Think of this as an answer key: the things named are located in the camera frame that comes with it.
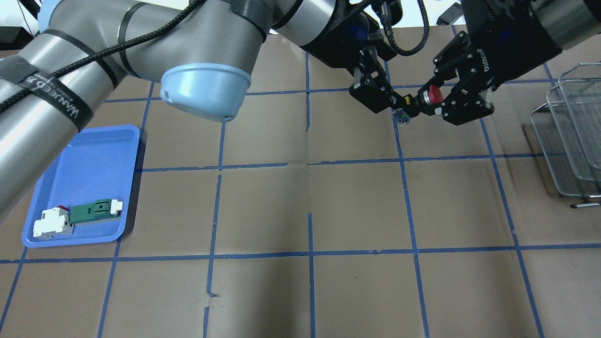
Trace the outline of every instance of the wire mesh basket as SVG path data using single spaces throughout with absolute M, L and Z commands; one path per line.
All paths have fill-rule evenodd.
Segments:
M 561 75 L 531 121 L 560 194 L 601 197 L 601 63 Z

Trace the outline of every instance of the gray metal tube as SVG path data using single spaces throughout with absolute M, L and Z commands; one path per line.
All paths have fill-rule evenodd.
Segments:
M 164 25 L 177 14 L 165 7 L 145 5 L 131 18 L 127 39 Z M 232 13 L 222 0 L 208 0 L 169 36 L 126 51 L 132 69 L 142 78 L 160 81 L 174 67 L 192 63 L 219 63 L 251 74 L 263 36 L 246 19 Z
M 304 0 L 278 33 L 297 46 L 307 45 L 326 28 L 335 7 L 336 0 Z
M 19 55 L 47 72 L 87 56 L 71 43 L 42 34 Z M 110 78 L 96 63 L 61 78 L 94 111 L 113 91 Z M 19 91 L 0 79 L 0 101 Z M 0 114 L 0 221 L 77 134 L 75 125 L 45 101 L 30 95 Z
M 280 20 L 296 0 L 269 0 L 273 21 Z M 50 29 L 65 32 L 94 51 L 118 43 L 124 15 L 136 5 L 131 0 L 63 0 L 50 20 Z M 207 0 L 166 36 L 127 50 L 132 69 L 144 79 L 160 81 L 169 69 L 190 63 L 220 63 L 252 73 L 263 42 L 261 32 L 232 13 L 229 4 Z M 161 27 L 178 10 L 147 4 L 131 17 L 126 40 Z M 21 57 L 49 73 L 87 56 L 62 38 L 42 34 Z M 125 67 L 118 54 L 104 59 L 120 82 Z M 61 78 L 95 111 L 113 90 L 97 64 L 89 64 Z M 0 101 L 20 87 L 0 79 Z M 0 221 L 77 134 L 73 123 L 54 107 L 30 95 L 0 114 Z
M 561 49 L 570 49 L 601 32 L 601 22 L 583 0 L 542 0 L 532 4 L 549 37 Z

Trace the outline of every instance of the blue plastic tray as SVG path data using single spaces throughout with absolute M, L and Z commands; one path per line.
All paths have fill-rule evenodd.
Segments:
M 71 140 L 35 185 L 21 240 L 28 248 L 111 242 L 125 229 L 140 131 L 132 125 L 84 129 Z M 33 238 L 34 222 L 46 209 L 69 210 L 101 198 L 123 201 L 121 217 L 75 225 L 73 234 Z

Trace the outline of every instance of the red switch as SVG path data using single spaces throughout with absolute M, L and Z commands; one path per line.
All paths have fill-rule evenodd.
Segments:
M 441 89 L 433 84 L 430 85 L 430 88 L 428 90 L 428 98 L 430 99 L 430 104 L 432 105 L 441 103 L 445 100 L 444 96 L 442 95 Z

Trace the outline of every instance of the small electronic component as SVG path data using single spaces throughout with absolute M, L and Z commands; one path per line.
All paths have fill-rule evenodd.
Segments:
M 71 222 L 73 224 L 118 218 L 123 210 L 123 201 L 96 200 L 94 203 L 72 207 Z
M 50 239 L 56 235 L 71 235 L 73 223 L 69 210 L 64 206 L 53 207 L 41 213 L 41 219 L 34 222 L 34 238 Z

